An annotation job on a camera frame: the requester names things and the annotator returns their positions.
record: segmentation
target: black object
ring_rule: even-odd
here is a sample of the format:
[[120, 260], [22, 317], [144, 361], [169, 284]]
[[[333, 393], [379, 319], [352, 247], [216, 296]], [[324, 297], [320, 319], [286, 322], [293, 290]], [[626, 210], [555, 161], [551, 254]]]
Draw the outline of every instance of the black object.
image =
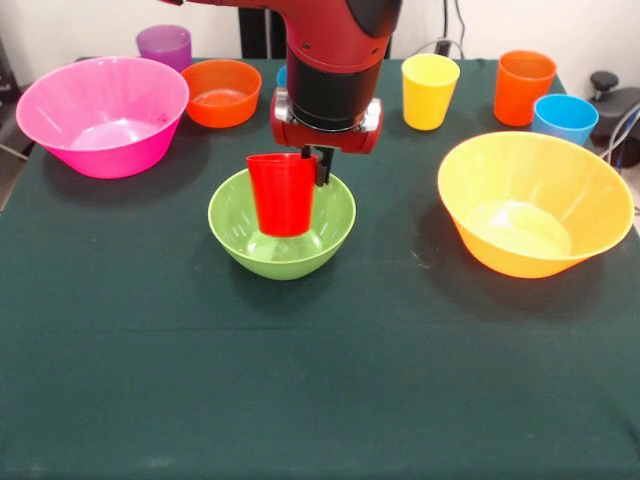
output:
[[605, 71], [598, 71], [591, 75], [591, 84], [596, 89], [595, 101], [598, 101], [603, 93], [607, 93], [613, 87], [617, 87], [619, 80], [618, 76]]
[[242, 58], [267, 58], [264, 10], [239, 8]]
[[331, 163], [333, 162], [333, 154], [335, 149], [331, 147], [315, 147], [322, 156], [316, 164], [316, 185], [324, 187], [329, 184], [331, 175]]
[[379, 62], [358, 73], [327, 73], [309, 66], [289, 50], [287, 86], [293, 114], [314, 128], [330, 131], [352, 128], [373, 97], [381, 65]]
[[402, 0], [347, 0], [360, 28], [371, 37], [390, 36], [398, 24]]
[[282, 15], [269, 10], [271, 15], [271, 58], [286, 58], [287, 56], [287, 27]]
[[447, 38], [449, 34], [449, 0], [442, 0], [442, 38]]
[[[591, 104], [598, 110], [600, 119], [591, 132], [591, 141], [602, 149], [609, 147], [609, 140], [620, 119], [640, 102], [640, 88], [626, 87], [612, 90], [618, 85], [618, 77], [607, 71], [598, 71], [591, 75], [591, 84], [595, 89]], [[640, 122], [633, 127], [623, 144], [612, 153], [615, 165], [623, 168], [640, 163]]]
[[[22, 154], [28, 154], [33, 142], [18, 128], [15, 111], [15, 104], [0, 105], [0, 143]], [[0, 149], [0, 212], [4, 210], [11, 196], [24, 163], [24, 160]]]
[[0, 41], [0, 103], [16, 103], [19, 98], [20, 89]]
[[436, 43], [435, 53], [438, 55], [442, 55], [443, 57], [448, 57], [449, 52], [451, 51], [451, 42], [448, 40], [440, 40]]

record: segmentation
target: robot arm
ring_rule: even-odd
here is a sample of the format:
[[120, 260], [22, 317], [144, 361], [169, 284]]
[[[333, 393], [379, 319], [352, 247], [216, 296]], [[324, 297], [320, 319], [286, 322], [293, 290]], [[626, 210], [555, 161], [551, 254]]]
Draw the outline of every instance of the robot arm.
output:
[[[184, 0], [163, 0], [181, 5]], [[277, 143], [369, 153], [382, 127], [374, 99], [380, 66], [402, 0], [189, 0], [268, 8], [287, 26], [287, 89], [277, 89], [271, 126]]]

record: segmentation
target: pink bowl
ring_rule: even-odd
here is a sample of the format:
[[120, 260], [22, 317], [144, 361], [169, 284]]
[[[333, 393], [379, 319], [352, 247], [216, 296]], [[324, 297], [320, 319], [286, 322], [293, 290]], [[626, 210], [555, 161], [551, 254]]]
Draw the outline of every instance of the pink bowl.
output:
[[18, 103], [18, 125], [74, 170], [121, 178], [166, 153], [189, 102], [178, 72], [153, 60], [102, 57], [35, 82]]

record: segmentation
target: cable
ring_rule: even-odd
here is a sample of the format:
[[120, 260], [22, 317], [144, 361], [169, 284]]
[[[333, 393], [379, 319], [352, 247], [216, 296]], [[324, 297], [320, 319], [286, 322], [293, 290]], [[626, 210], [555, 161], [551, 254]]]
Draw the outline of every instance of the cable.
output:
[[20, 160], [24, 160], [25, 162], [29, 159], [29, 157], [27, 157], [26, 155], [23, 155], [19, 151], [14, 150], [11, 147], [7, 147], [6, 145], [4, 145], [2, 143], [0, 143], [0, 150], [4, 150], [9, 155], [13, 155], [14, 157], [19, 158]]
[[[607, 150], [605, 150], [600, 154], [602, 158], [606, 157], [607, 163], [609, 165], [611, 165], [611, 153], [627, 138], [627, 135], [629, 135], [629, 132], [633, 129], [636, 122], [638, 122], [638, 120], [640, 119], [639, 114], [640, 114], [640, 102], [636, 103], [633, 107], [631, 107], [629, 111], [622, 116], [620, 121], [617, 123], [617, 125], [613, 129], [613, 133], [611, 134], [611, 138], [609, 139], [609, 147], [607, 148]], [[625, 128], [621, 137], [616, 140], [616, 137], [618, 136], [618, 132], [620, 131], [620, 129], [623, 127], [623, 125], [627, 123], [627, 121], [633, 115], [635, 115], [635, 118], [631, 120], [631, 124], [627, 128]]]
[[265, 8], [264, 10], [264, 36], [265, 36], [265, 40], [266, 40], [266, 44], [267, 44], [267, 60], [271, 60], [271, 57], [273, 56], [272, 54], [272, 49], [273, 46], [271, 45], [271, 30], [272, 30], [272, 25], [271, 25], [271, 10], [267, 10]]
[[442, 0], [442, 6], [444, 7], [444, 31], [442, 38], [447, 38], [449, 34], [449, 0]]
[[438, 43], [438, 42], [450, 42], [450, 43], [454, 44], [456, 47], [458, 47], [458, 50], [460, 50], [460, 58], [462, 60], [464, 60], [464, 51], [462, 50], [462, 46], [458, 42], [456, 42], [455, 40], [451, 40], [450, 38], [438, 38], [437, 40], [431, 40], [430, 42], [427, 42], [424, 45], [422, 45], [420, 48], [418, 48], [410, 56], [413, 57], [414, 55], [417, 55], [418, 53], [420, 53], [422, 50], [424, 50], [428, 46], [433, 45], [434, 43]]
[[443, 4], [442, 6], [444, 7], [444, 29], [443, 29], [443, 34], [442, 37], [436, 39], [436, 40], [432, 40], [430, 42], [425, 43], [424, 45], [422, 45], [420, 48], [418, 48], [415, 52], [413, 52], [410, 56], [414, 56], [417, 55], [418, 53], [420, 53], [422, 50], [424, 50], [425, 48], [427, 48], [430, 45], [433, 45], [434, 43], [438, 43], [438, 42], [449, 42], [452, 43], [453, 45], [455, 45], [456, 47], [458, 47], [458, 50], [460, 50], [460, 58], [462, 60], [464, 60], [464, 49], [462, 48], [462, 42], [464, 41], [464, 34], [467, 30], [467, 26], [464, 23], [464, 20], [462, 19], [462, 14], [460, 13], [460, 5], [459, 5], [459, 1], [458, 0], [454, 0], [455, 1], [455, 6], [456, 6], [456, 14], [458, 16], [458, 20], [460, 20], [460, 24], [462, 25], [462, 32], [460, 33], [460, 42], [456, 42], [455, 40], [451, 40], [450, 38], [447, 38], [447, 34], [449, 32], [449, 6], [448, 6], [448, 0], [443, 0]]
[[460, 32], [460, 47], [464, 44], [464, 33], [467, 31], [467, 26], [462, 19], [462, 14], [460, 13], [460, 3], [458, 0], [454, 0], [454, 4], [456, 6], [456, 14], [458, 15], [458, 20], [460, 21], [460, 25], [462, 25], [462, 31]]
[[[629, 130], [632, 124], [633, 119], [630, 117], [629, 120], [627, 120], [627, 123], [624, 125], [625, 132]], [[622, 171], [622, 157], [624, 156], [624, 146], [626, 145], [626, 141], [627, 136], [625, 135], [625, 138], [623, 139], [623, 142], [620, 144], [620, 148], [618, 149], [618, 158], [616, 159], [616, 169], [618, 170], [618, 173], [621, 173]]]

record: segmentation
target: green bowl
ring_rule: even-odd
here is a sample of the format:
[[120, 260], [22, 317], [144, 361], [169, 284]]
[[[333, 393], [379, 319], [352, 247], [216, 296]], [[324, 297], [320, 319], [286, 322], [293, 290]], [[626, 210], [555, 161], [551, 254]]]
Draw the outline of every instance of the green bowl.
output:
[[333, 257], [356, 219], [353, 195], [336, 176], [314, 192], [311, 229], [297, 237], [260, 232], [251, 178], [242, 170], [220, 185], [209, 202], [209, 226], [224, 249], [245, 268], [273, 280], [293, 280]]

